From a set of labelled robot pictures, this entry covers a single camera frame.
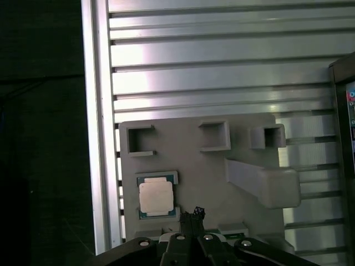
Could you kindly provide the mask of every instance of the rectangular slot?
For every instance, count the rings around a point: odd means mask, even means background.
[[[153,125],[128,128],[128,154],[131,157],[154,155],[153,142],[155,131]]]
[[[264,129],[264,134],[265,134],[265,147],[282,146],[281,128],[274,127],[274,128]]]
[[[255,127],[250,130],[250,147],[252,149],[286,147],[285,127],[282,124]]]
[[[225,151],[231,149],[229,124],[227,121],[203,121],[199,128],[202,130],[203,147],[201,152]]]

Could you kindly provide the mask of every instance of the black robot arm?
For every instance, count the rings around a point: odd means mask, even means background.
[[[231,246],[220,234],[206,233],[204,212],[180,215],[180,232],[159,241],[139,237],[90,260],[86,266],[317,266],[254,238],[240,238]]]

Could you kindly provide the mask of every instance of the black cable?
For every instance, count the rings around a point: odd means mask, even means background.
[[[75,79],[75,78],[83,78],[83,77],[84,77],[84,74],[72,74],[72,75],[62,75],[62,76],[41,76],[41,77],[37,77],[37,78],[0,80],[0,85],[12,85],[12,84],[27,83],[27,82],[31,84],[36,81]]]
[[[16,89],[14,91],[11,91],[10,93],[6,94],[4,96],[4,103],[7,103],[8,101],[13,100],[14,98],[17,98],[41,85],[43,85],[46,81],[39,81],[37,83],[32,83],[32,84],[27,84],[19,89]]]

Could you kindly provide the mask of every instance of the dark background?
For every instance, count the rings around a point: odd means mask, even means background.
[[[94,253],[80,0],[2,0],[0,36],[8,250],[16,264],[80,265]]]

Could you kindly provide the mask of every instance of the electronic component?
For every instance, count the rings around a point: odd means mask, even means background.
[[[139,218],[175,216],[173,185],[178,183],[178,173],[157,172],[138,174]]]

